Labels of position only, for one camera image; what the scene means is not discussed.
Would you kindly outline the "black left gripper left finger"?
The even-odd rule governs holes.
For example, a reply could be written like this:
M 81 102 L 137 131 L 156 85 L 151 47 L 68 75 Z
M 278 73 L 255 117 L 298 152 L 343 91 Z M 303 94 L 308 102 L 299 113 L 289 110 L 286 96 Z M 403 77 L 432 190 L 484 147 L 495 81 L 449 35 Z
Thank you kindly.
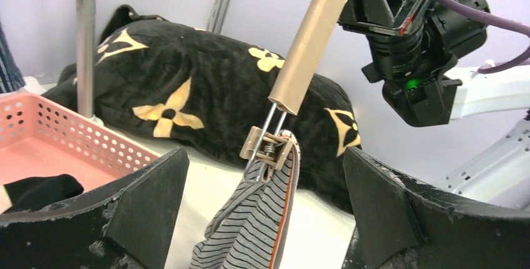
M 38 211 L 1 215 L 2 268 L 163 268 L 189 158 L 140 170 Z

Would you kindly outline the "wooden hanger with grey underwear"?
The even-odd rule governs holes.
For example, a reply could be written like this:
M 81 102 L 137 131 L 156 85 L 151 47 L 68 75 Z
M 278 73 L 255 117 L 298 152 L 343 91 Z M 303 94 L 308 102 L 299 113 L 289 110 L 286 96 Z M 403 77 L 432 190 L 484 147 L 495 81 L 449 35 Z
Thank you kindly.
M 278 136 L 286 116 L 299 113 L 309 84 L 319 66 L 334 26 L 348 0 L 311 0 L 268 96 L 272 103 L 262 128 L 252 127 L 240 156 L 247 160 L 243 178 L 258 182 L 265 171 L 283 166 L 282 154 L 273 150 L 283 145 Z

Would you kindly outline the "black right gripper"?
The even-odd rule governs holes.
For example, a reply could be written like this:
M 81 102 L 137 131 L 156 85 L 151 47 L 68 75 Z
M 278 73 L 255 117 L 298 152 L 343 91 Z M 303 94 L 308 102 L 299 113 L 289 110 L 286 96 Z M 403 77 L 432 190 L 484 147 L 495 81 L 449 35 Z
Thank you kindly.
M 347 0 L 338 24 L 364 34 L 372 62 L 362 72 L 410 126 L 448 124 L 460 80 L 446 77 L 487 40 L 487 26 L 437 0 Z

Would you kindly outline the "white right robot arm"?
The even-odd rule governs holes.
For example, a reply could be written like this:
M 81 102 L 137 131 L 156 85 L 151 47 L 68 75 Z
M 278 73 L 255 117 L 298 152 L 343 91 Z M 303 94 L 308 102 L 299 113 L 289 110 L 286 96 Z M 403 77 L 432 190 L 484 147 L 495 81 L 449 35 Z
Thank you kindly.
M 494 15 L 529 24 L 529 0 L 487 0 Z M 413 128 L 383 100 L 381 83 L 367 82 L 361 68 L 371 62 L 363 35 L 336 28 L 329 47 L 334 77 L 352 99 L 362 149 L 420 180 L 444 178 L 503 137 L 524 111 L 477 114 L 448 125 Z

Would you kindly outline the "grey striped underwear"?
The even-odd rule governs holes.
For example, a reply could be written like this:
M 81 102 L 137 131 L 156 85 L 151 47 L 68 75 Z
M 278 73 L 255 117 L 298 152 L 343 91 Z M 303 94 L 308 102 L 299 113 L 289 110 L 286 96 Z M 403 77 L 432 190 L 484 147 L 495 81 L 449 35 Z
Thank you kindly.
M 300 173 L 300 147 L 286 129 L 290 145 L 280 170 L 267 182 L 241 180 L 192 250 L 190 268 L 279 268 Z

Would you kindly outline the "black underwear beige waistband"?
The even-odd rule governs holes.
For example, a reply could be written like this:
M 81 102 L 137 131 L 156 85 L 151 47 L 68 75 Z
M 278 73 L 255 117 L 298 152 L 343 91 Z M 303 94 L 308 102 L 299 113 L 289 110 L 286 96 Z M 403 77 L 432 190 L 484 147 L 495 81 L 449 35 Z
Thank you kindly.
M 13 181 L 1 185 L 1 213 L 40 210 L 83 191 L 83 185 L 67 174 Z

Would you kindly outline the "navy striped underwear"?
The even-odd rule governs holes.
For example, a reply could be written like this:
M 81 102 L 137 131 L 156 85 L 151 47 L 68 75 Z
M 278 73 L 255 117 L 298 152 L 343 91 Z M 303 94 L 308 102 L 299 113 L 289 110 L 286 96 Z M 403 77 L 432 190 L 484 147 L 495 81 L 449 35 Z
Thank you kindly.
M 25 87 L 21 70 L 18 68 L 1 26 L 1 94 L 19 91 Z

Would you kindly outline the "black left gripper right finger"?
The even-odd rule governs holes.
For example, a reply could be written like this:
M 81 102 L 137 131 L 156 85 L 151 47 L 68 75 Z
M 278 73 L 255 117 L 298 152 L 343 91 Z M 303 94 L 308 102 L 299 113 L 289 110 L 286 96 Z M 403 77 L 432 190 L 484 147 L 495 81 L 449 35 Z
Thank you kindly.
M 355 228 L 343 268 L 528 268 L 529 213 L 465 198 L 344 154 Z

